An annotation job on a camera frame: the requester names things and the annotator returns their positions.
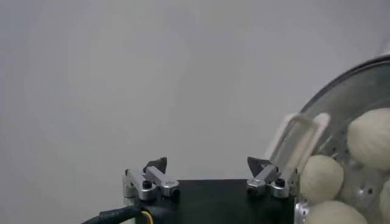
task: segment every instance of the yellow wire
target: yellow wire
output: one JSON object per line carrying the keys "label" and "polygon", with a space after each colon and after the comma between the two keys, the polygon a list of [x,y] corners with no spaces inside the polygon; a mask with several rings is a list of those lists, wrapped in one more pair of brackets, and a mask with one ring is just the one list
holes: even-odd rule
{"label": "yellow wire", "polygon": [[141,211],[141,213],[142,215],[145,215],[147,217],[149,224],[154,224],[153,217],[150,213],[148,213],[147,211]]}

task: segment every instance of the perforated metal plate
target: perforated metal plate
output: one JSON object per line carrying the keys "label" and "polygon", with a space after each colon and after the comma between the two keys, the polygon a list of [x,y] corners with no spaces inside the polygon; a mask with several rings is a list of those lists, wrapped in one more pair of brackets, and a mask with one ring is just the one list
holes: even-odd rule
{"label": "perforated metal plate", "polygon": [[[366,111],[386,107],[390,108],[389,56],[371,60],[341,75],[302,110],[302,114],[308,117],[322,112],[331,115],[328,130],[314,154],[331,156],[344,169],[344,182],[335,200],[353,206],[369,223],[375,224],[383,223],[379,194],[384,182],[390,178],[390,172],[366,167],[354,159],[349,153],[346,137],[348,126],[356,117]],[[296,223],[305,223],[310,206],[310,201],[299,197]]]}

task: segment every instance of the black cable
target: black cable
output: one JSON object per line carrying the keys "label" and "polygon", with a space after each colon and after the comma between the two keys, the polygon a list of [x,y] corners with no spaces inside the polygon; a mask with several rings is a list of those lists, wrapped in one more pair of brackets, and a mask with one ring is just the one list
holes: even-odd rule
{"label": "black cable", "polygon": [[124,208],[103,211],[98,216],[89,219],[82,224],[118,224],[141,215],[139,206],[126,206]]}

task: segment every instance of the black platform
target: black platform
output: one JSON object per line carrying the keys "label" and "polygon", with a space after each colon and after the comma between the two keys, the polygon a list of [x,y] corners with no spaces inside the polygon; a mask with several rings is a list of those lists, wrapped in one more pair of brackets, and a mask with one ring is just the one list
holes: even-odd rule
{"label": "black platform", "polygon": [[[178,201],[158,197],[145,203],[155,224],[293,224],[294,199],[269,193],[250,200],[246,180],[181,180]],[[147,223],[138,218],[136,224]]]}

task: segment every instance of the white wall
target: white wall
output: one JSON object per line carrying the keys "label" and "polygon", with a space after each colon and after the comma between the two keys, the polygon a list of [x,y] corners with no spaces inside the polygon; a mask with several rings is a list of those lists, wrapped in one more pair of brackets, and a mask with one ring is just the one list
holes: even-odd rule
{"label": "white wall", "polygon": [[385,0],[3,0],[0,222],[80,223],[121,174],[246,178],[280,119],[381,51]]}

